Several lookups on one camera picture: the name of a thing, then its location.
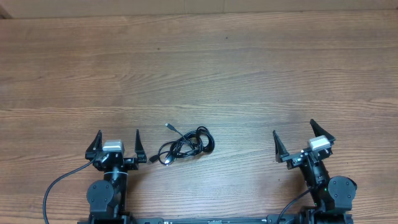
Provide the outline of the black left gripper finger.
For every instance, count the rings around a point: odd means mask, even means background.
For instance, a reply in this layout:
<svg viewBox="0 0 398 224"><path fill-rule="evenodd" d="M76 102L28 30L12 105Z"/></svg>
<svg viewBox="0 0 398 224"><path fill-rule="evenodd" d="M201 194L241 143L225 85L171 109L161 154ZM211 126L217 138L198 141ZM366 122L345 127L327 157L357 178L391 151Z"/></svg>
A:
<svg viewBox="0 0 398 224"><path fill-rule="evenodd" d="M134 151L136 153L137 162L147 162L147 156L143 148L143 145L141 143L141 137L138 129L136 130L136 141L135 141Z"/></svg>
<svg viewBox="0 0 398 224"><path fill-rule="evenodd" d="M99 130L93 142L89 145L86 152L96 152L102 149L102 131Z"/></svg>

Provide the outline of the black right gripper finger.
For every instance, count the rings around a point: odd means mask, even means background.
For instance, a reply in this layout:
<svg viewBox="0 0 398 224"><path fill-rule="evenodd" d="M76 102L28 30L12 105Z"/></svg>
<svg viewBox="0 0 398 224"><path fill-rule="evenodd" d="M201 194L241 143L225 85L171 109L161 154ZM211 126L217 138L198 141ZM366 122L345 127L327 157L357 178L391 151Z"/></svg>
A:
<svg viewBox="0 0 398 224"><path fill-rule="evenodd" d="M284 162L285 157L288 157L290 154L286 150L284 144L282 143L279 135L277 134L276 130L272 132L275 144L275 161L276 162Z"/></svg>
<svg viewBox="0 0 398 224"><path fill-rule="evenodd" d="M310 125L316 137L325 136L327 140L329 140L331 143L334 143L334 141L336 140L333 135L324 130L314 119L310 120Z"/></svg>

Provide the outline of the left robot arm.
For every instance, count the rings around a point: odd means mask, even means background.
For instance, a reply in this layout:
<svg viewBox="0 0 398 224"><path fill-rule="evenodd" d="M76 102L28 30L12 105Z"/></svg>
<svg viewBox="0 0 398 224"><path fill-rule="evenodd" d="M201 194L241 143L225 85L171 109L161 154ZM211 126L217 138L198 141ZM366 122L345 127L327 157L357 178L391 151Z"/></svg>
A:
<svg viewBox="0 0 398 224"><path fill-rule="evenodd" d="M128 172L138 170L139 164L147 162L139 131L136 132L134 151L136 157L125 157L122 140L102 142L102 132L98 131L85 152L85 159L104 176L88 187L86 199L90 214L85 223L135 223L131 213L126 211L126 199Z"/></svg>

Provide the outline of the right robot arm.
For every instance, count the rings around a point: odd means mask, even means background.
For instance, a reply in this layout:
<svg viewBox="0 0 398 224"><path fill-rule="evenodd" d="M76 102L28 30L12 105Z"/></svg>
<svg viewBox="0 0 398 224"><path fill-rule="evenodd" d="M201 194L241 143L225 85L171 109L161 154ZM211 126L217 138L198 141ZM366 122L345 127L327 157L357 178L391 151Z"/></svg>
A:
<svg viewBox="0 0 398 224"><path fill-rule="evenodd" d="M299 168L307 190L289 202L277 215L276 223L353 223L353 199L357 184L345 176L330 177L323 160L330 157L335 137L325 131L315 120L310 121L315 137L308 140L308 147L290 154L276 131L273 131L275 160L286 163L289 170ZM306 194L310 194L314 206L302 207L298 214L286 211Z"/></svg>

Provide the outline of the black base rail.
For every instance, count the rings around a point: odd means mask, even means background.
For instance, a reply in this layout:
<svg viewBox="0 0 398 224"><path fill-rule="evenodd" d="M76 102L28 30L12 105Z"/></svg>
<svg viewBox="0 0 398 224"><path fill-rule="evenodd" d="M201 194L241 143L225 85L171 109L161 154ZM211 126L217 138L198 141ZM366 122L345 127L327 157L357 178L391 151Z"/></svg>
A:
<svg viewBox="0 0 398 224"><path fill-rule="evenodd" d="M132 224L276 224L278 215L234 218L133 218Z"/></svg>

